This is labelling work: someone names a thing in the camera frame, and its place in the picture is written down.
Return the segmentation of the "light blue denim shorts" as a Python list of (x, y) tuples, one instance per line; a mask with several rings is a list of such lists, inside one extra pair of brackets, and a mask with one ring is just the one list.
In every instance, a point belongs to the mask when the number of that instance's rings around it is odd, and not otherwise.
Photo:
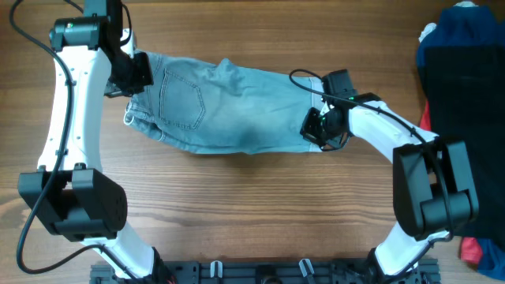
[(149, 53), (154, 83), (135, 94), (125, 125), (195, 154), (318, 152), (300, 133), (320, 109), (315, 77), (289, 78), (235, 65)]

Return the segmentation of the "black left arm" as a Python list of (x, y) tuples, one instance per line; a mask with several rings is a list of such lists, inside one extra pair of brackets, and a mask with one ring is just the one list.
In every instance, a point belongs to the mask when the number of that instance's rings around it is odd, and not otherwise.
[(122, 283), (173, 283), (155, 248), (127, 223), (124, 189), (104, 173), (99, 152), (103, 100), (142, 92), (153, 82), (148, 56), (136, 52), (131, 18), (120, 1), (87, 1), (79, 17), (60, 18), (44, 50), (54, 59), (55, 90), (47, 140), (18, 192), (26, 225), (82, 251), (93, 250)]

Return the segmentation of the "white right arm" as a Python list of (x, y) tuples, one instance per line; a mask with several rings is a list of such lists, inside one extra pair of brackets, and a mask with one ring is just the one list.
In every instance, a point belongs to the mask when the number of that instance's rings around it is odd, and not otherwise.
[(449, 242), (479, 213), (463, 140), (442, 138), (392, 111), (372, 93), (359, 95), (347, 70), (322, 79), (327, 133), (345, 132), (371, 144), (392, 164), (396, 223), (368, 258), (366, 274), (392, 282), (413, 270), (437, 242)]

